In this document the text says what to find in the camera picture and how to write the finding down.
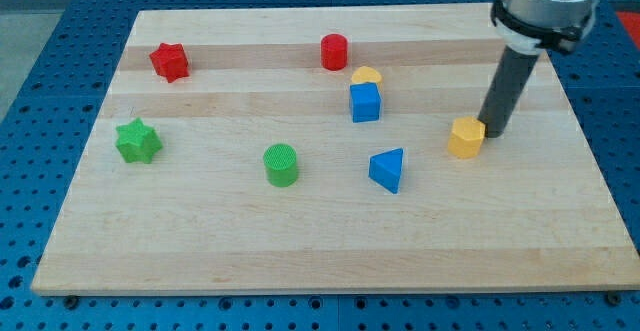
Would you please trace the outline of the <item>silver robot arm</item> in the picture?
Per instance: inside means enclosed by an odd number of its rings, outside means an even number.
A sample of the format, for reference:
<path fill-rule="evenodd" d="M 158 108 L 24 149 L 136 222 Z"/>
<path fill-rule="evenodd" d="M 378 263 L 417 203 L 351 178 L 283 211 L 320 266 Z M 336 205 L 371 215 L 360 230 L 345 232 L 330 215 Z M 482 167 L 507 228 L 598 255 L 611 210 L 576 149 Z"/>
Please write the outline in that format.
<path fill-rule="evenodd" d="M 485 136 L 497 138 L 508 125 L 539 56 L 569 55 L 596 23 L 598 0 L 493 0 L 490 20 L 505 47 L 478 114 Z"/>

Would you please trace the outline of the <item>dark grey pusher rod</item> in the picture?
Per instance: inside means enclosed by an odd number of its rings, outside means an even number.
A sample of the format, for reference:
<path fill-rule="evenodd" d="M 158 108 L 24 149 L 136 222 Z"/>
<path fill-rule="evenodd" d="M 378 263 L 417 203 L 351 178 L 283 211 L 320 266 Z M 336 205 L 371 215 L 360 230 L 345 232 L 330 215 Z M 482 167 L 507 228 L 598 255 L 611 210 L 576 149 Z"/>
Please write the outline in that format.
<path fill-rule="evenodd" d="M 487 138 L 504 133 L 538 58 L 538 54 L 504 48 L 477 117 L 485 125 Z"/>

